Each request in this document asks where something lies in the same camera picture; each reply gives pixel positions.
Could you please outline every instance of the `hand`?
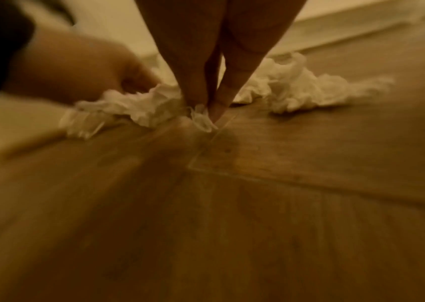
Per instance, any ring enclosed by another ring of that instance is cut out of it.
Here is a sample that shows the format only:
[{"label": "hand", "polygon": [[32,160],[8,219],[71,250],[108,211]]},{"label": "hand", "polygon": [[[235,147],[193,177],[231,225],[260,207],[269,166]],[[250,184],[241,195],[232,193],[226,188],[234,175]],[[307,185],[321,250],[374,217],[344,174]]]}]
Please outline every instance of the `hand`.
[{"label": "hand", "polygon": [[[306,0],[136,0],[189,105],[227,110]],[[226,72],[217,88],[221,56]]]},{"label": "hand", "polygon": [[13,57],[3,90],[72,104],[95,101],[107,90],[147,92],[158,83],[120,44],[38,27]]}]

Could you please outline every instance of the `white tissue paper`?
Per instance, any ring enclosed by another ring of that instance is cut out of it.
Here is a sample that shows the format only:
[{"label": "white tissue paper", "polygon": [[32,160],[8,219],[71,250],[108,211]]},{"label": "white tissue paper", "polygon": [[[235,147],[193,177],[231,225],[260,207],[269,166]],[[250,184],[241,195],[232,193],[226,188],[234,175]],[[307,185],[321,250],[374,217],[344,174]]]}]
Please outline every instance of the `white tissue paper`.
[{"label": "white tissue paper", "polygon": [[[203,105],[194,109],[187,107],[173,72],[161,56],[158,56],[157,65],[153,71],[163,83],[148,93],[123,95],[107,91],[100,101],[80,101],[65,114],[60,127],[66,129],[68,136],[88,139],[104,127],[125,122],[119,118],[121,116],[129,116],[133,122],[149,128],[156,128],[178,116],[189,116],[193,124],[204,132],[216,129]],[[224,71],[223,64],[220,78]],[[393,82],[392,78],[386,77],[357,83],[327,74],[316,77],[306,68],[303,55],[291,53],[289,59],[281,63],[264,59],[233,103],[250,104],[256,99],[263,99],[272,112],[283,114],[349,104],[385,93]]]}]

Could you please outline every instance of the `wooden floor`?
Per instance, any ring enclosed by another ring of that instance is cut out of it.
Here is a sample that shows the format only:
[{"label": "wooden floor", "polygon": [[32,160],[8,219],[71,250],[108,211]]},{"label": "wooden floor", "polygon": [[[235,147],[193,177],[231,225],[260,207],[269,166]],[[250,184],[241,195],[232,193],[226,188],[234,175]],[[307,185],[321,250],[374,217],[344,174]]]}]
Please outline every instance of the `wooden floor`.
[{"label": "wooden floor", "polygon": [[0,163],[0,301],[425,301],[425,22],[307,54],[384,98]]}]

